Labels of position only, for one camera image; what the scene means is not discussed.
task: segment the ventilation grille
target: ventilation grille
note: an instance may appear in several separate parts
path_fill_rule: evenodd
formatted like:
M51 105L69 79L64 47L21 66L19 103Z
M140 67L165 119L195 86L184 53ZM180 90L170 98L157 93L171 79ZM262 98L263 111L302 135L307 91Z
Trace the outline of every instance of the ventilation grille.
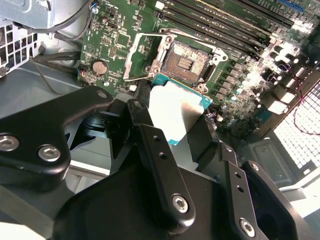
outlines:
M276 127L274 133L289 153L296 166L304 175L311 171L305 166L312 162L320 167L320 136L301 132L295 123L307 133L320 133L320 82L305 96L304 102L295 107L288 116Z
M20 67L38 53L38 35L13 24L0 27L0 77Z

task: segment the screw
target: screw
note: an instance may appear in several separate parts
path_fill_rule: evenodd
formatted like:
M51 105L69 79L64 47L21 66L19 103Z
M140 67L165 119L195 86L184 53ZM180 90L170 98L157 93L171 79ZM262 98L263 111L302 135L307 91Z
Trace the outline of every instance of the screw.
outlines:
M44 161L54 162L60 158L61 152L55 146L47 145L39 149L38 155Z
M104 92L102 92L102 91L98 91L98 95L99 95L99 97L102 97L102 98L104 98L104 99L106 99L108 96L107 96L107 94L105 94Z
M253 238L255 236L255 230L252 225L242 217L240 218L240 226L249 237Z
M144 108L144 106L140 103L140 102L138 102L138 101L134 101L134 105L136 105L138 108L140 108L140 109L143 109Z
M172 42L172 37L167 36L165 40L166 40L167 43L171 43Z
M7 74L7 69L3 66L0 68L0 78Z
M188 211L187 201L180 195L174 195L172 198L173 206L182 214Z
M97 15L99 13L99 8L97 8L96 6L94 6L93 8L91 8L91 12L94 14L94 15Z
M232 152L232 148L229 145L224 145L224 148L227 149L229 152Z
M252 163L251 166L254 168L254 170L259 171L259 167L256 164Z
M0 136L0 151L10 152L19 147L19 140L10 135L2 135Z

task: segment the red wire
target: red wire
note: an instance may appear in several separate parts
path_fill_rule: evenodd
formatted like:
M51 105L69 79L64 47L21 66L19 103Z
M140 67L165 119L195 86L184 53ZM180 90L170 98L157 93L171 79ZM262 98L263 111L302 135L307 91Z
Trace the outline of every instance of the red wire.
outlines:
M296 84L297 84L297 87L298 87L298 91L299 91L299 93L300 93L300 101L299 101L299 103L297 104L296 109L294 110L294 113L293 113L293 124L294 124L294 126L295 126L301 133L303 133L303 134L308 134L308 135L311 135L311 136L312 136L312 135L314 135L314 136L320 136L320 133L308 132L308 131L302 130L302 129L297 125L297 123L296 123L296 114L297 114L297 111L298 111L300 105L305 101L305 97L304 97L304 95L303 95L303 93L302 93L302 88L301 88L301 85L302 85L302 84L299 82L299 80L298 80L297 76L295 75L295 73L294 73L291 69L289 69L289 71L291 71L291 72L293 73L294 80L296 81Z

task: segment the black metal arm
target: black metal arm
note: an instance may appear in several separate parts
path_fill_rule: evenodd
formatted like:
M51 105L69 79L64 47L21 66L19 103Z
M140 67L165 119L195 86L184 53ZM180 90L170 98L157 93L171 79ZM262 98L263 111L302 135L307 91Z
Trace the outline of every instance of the black metal arm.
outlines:
M52 240L317 239L263 169L240 166L204 118L188 140L214 179L178 167L145 99L124 103L90 86L0 119L0 183L30 191L59 185L69 149L110 139L111 176L69 199Z

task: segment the motherboard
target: motherboard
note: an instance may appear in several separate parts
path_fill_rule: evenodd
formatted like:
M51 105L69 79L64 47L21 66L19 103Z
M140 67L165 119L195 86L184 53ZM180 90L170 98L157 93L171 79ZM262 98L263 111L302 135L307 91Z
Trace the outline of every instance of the motherboard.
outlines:
M285 113L317 68L319 11L306 0L98 0L78 80L133 95L166 75L210 98L208 118L243 138Z

